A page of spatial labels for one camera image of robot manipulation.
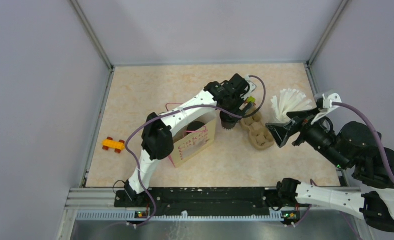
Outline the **black paper cup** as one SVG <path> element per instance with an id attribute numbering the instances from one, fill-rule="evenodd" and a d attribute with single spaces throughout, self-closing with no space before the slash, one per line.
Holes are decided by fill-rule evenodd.
<path id="1" fill-rule="evenodd" d="M 233 130 L 236 124 L 240 121 L 240 118 L 231 116 L 225 112 L 220 112 L 219 114 L 221 126 L 224 130 Z"/>

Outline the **black cup lid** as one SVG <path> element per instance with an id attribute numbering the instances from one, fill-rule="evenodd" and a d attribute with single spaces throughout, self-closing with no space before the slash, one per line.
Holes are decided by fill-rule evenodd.
<path id="1" fill-rule="evenodd" d="M 186 135 L 191 134 L 191 133 L 203 128 L 205 125 L 206 124 L 204 122 L 194 121 L 187 126 L 185 133 L 186 133 Z"/>

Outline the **pink paper bag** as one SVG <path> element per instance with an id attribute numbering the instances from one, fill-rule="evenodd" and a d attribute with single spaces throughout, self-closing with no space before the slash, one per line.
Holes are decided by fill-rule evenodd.
<path id="1" fill-rule="evenodd" d="M 205 126 L 186 135 L 187 126 L 197 121 L 205 123 Z M 181 167 L 215 141 L 217 126 L 217 114 L 215 110 L 210 110 L 190 123 L 181 128 L 173 137 L 174 150 L 168 158 L 175 168 Z"/>

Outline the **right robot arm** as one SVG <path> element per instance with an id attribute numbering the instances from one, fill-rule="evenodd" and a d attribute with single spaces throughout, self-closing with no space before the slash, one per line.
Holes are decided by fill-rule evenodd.
<path id="1" fill-rule="evenodd" d="M 394 151 L 378 146 L 382 136 L 363 123 L 352 121 L 339 133 L 318 109 L 289 112 L 289 122 L 268 123 L 266 128 L 279 147 L 297 135 L 293 146 L 309 144 L 340 170 L 353 169 L 352 177 L 371 188 L 367 193 L 323 189 L 285 178 L 277 183 L 278 200 L 284 206 L 316 205 L 346 213 L 377 230 L 394 233 Z"/>

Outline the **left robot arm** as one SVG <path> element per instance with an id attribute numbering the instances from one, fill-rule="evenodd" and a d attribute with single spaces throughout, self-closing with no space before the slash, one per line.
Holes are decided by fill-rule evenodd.
<path id="1" fill-rule="evenodd" d="M 159 162 L 174 151 L 174 137 L 198 118 L 215 110 L 220 111 L 221 125 L 232 130 L 249 110 L 246 100 L 257 86 L 249 77 L 239 74 L 230 80 L 208 83 L 196 96 L 177 108 L 162 114 L 155 112 L 147 116 L 146 122 L 131 134 L 142 132 L 141 154 L 133 157 L 137 166 L 124 184 L 126 200 L 134 207 L 145 202 L 144 191 Z"/>

